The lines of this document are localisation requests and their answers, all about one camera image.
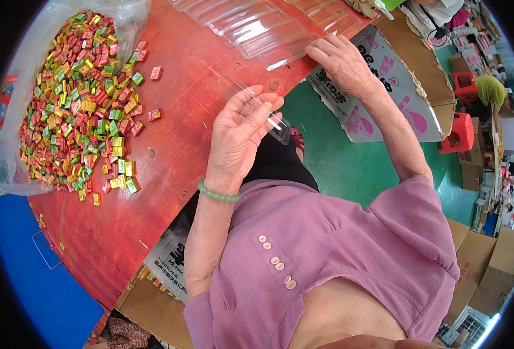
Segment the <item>jade bracelet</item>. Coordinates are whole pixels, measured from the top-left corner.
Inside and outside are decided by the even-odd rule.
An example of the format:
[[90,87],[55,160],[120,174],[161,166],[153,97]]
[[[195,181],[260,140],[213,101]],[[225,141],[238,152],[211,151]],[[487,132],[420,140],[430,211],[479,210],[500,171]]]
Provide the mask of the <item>jade bracelet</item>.
[[204,194],[208,196],[211,199],[223,201],[223,202],[238,202],[241,200],[241,192],[238,192],[237,195],[224,195],[220,193],[215,193],[212,190],[209,190],[205,187],[205,178],[201,179],[199,183],[197,184],[197,189],[201,192],[201,194]]

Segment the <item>fluorescent light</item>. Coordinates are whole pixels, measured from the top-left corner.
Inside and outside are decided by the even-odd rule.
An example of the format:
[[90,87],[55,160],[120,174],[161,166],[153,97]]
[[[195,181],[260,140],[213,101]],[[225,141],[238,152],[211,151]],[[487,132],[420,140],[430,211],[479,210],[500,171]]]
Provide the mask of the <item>fluorescent light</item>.
[[482,345],[484,343],[484,341],[486,340],[486,337],[488,337],[488,335],[494,329],[494,326],[498,323],[498,321],[499,321],[499,313],[494,315],[494,317],[490,320],[488,327],[486,327],[486,330],[484,331],[484,333],[482,333],[480,339],[478,339],[478,341],[472,346],[471,349],[478,349],[478,347],[480,347],[480,345]]

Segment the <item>white button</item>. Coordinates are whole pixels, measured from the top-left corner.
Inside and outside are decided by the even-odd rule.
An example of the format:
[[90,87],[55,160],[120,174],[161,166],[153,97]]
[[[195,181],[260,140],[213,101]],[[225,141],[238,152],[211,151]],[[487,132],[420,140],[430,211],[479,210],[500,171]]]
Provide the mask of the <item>white button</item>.
[[286,288],[291,290],[295,287],[295,281],[294,280],[290,280],[288,283],[286,283]]

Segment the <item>red table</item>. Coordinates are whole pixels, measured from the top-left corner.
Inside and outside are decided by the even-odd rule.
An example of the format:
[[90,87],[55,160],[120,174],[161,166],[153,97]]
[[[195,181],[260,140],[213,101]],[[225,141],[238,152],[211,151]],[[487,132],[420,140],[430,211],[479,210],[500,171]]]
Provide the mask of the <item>red table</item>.
[[[295,6],[273,2],[308,32],[320,33]],[[352,35],[371,22],[362,19]],[[101,193],[101,206],[93,205],[92,196],[80,202],[78,195],[67,192],[29,198],[36,216],[43,214],[54,245],[64,245],[65,266],[107,309],[114,307],[149,249],[205,175],[212,123],[225,104],[213,92],[217,74],[286,95],[316,66],[306,56],[268,72],[257,59],[244,59],[208,27],[175,11],[166,0],[152,1],[141,39],[147,41],[149,55],[135,70],[146,79],[138,91],[145,110],[140,120],[147,127],[140,136],[127,136],[125,141],[127,159],[136,161],[140,191],[131,195],[115,189],[104,194],[101,185],[107,176],[99,161],[92,178],[94,191]],[[148,79],[154,66],[163,67],[159,81]],[[155,108],[162,109],[163,118],[148,123],[146,111]]]

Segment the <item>pink blouse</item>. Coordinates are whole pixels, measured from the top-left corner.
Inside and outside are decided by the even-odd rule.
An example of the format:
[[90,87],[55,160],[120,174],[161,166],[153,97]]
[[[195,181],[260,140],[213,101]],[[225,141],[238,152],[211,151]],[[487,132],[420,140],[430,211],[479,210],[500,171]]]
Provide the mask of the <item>pink blouse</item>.
[[211,290],[185,307],[196,348],[287,348],[302,294],[338,276],[370,292],[409,338],[433,339],[459,268],[427,177],[366,209],[291,181],[256,180],[242,192]]

